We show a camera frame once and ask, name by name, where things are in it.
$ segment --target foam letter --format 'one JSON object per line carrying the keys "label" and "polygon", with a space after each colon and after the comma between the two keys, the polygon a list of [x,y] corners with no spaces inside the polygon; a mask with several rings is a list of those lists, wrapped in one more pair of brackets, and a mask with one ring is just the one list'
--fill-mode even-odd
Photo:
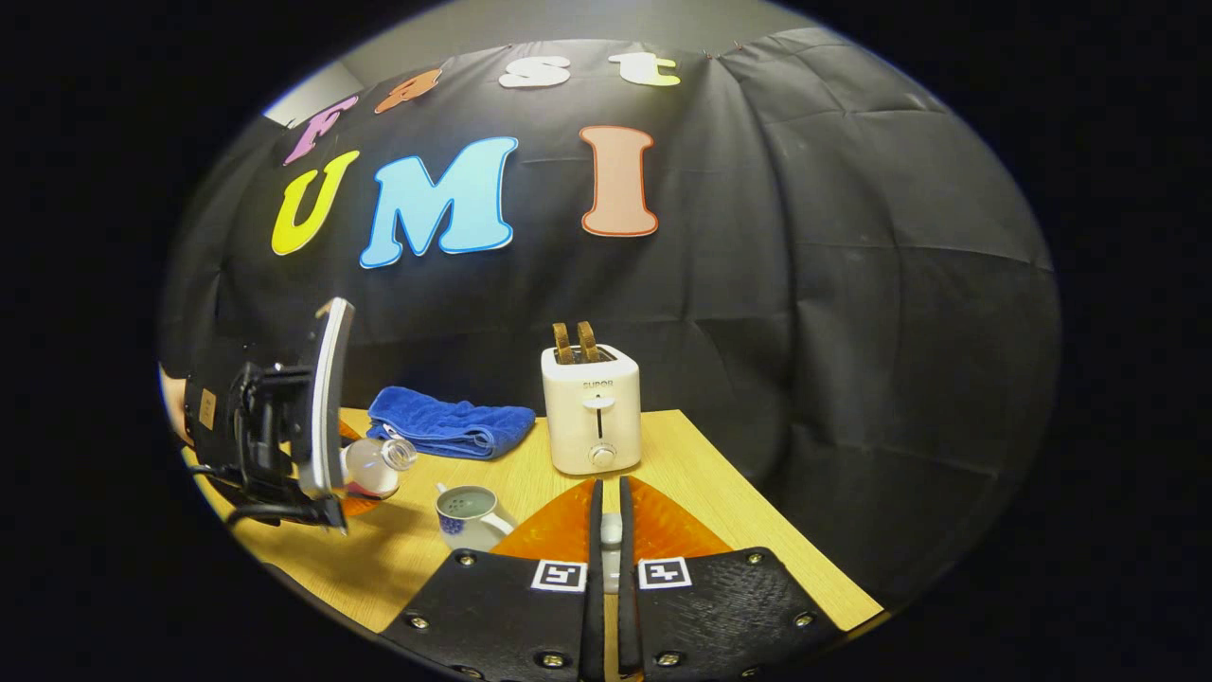
{"label": "foam letter", "polygon": [[332,107],[328,107],[327,109],[311,116],[311,120],[308,121],[307,124],[307,130],[303,131],[303,137],[299,137],[299,143],[295,145],[295,150],[291,151],[291,155],[286,156],[286,160],[282,161],[282,165],[285,166],[291,161],[296,161],[311,149],[314,149],[315,138],[320,137],[325,132],[328,132],[328,128],[332,127],[332,124],[337,122],[337,119],[341,118],[341,111],[344,111],[345,109],[353,107],[356,103],[358,103],[358,96],[354,94],[349,99],[345,99],[339,104],[333,104]]}
{"label": "foam letter", "polygon": [[433,69],[423,74],[417,74],[400,85],[396,85],[391,88],[391,92],[388,92],[387,97],[378,103],[378,107],[375,107],[375,113],[382,114],[400,102],[416,99],[425,92],[429,92],[435,85],[438,85],[438,76],[440,75],[442,75],[442,69]]}
{"label": "foam letter", "polygon": [[320,184],[320,195],[315,197],[315,206],[311,208],[311,214],[299,224],[295,224],[299,202],[302,202],[303,193],[307,191],[308,185],[311,184],[318,173],[314,170],[309,170],[286,185],[282,206],[278,208],[278,219],[274,220],[274,234],[269,237],[269,245],[275,253],[279,256],[293,253],[305,246],[320,231],[325,218],[328,217],[328,210],[332,208],[332,197],[337,195],[337,188],[341,187],[341,178],[345,174],[345,168],[349,167],[349,164],[354,162],[356,157],[356,150],[345,151],[324,166],[324,183]]}
{"label": "foam letter", "polygon": [[644,150],[652,136],[630,127],[591,125],[581,138],[594,148],[594,207],[582,227],[602,236],[644,236],[657,216],[644,205]]}
{"label": "foam letter", "polygon": [[611,62],[618,63],[618,75],[623,80],[638,85],[678,85],[681,79],[675,75],[665,75],[657,70],[657,67],[676,67],[673,59],[658,59],[652,52],[629,52],[627,55],[614,55]]}
{"label": "foam letter", "polygon": [[564,57],[522,57],[509,62],[498,82],[504,87],[543,87],[560,85],[572,75],[562,68],[571,64]]}
{"label": "foam letter", "polygon": [[451,222],[438,240],[447,253],[499,248],[514,237],[501,217],[501,182],[505,156],[518,148],[513,137],[473,142],[451,161],[435,184],[418,156],[407,156],[375,173],[379,200],[371,225],[371,242],[362,251],[364,268],[389,265],[404,253],[395,237],[396,216],[408,246],[424,254],[448,207]]}

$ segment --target folded towel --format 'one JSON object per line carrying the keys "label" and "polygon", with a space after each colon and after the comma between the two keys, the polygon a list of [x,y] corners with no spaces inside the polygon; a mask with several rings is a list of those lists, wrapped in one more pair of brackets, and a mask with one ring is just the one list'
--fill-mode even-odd
{"label": "folded towel", "polygon": [[368,411],[367,439],[407,439],[418,452],[446,458],[491,460],[514,449],[534,425],[530,408],[444,403],[400,386],[379,392]]}

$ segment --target black cable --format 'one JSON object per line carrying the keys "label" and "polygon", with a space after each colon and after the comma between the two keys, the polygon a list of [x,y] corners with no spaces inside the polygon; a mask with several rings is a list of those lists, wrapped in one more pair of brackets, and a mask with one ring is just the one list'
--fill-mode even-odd
{"label": "black cable", "polygon": [[245,505],[236,508],[235,511],[228,515],[228,527],[235,526],[241,518],[297,518],[313,521],[315,520],[315,512],[307,508],[290,505]]}

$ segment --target toaster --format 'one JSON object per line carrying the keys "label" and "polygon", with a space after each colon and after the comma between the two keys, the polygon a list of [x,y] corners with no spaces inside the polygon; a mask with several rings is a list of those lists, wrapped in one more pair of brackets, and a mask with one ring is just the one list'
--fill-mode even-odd
{"label": "toaster", "polygon": [[551,437],[551,464],[564,474],[601,474],[640,463],[640,366],[622,351],[598,344],[599,361],[560,365],[556,349],[543,351],[543,401]]}

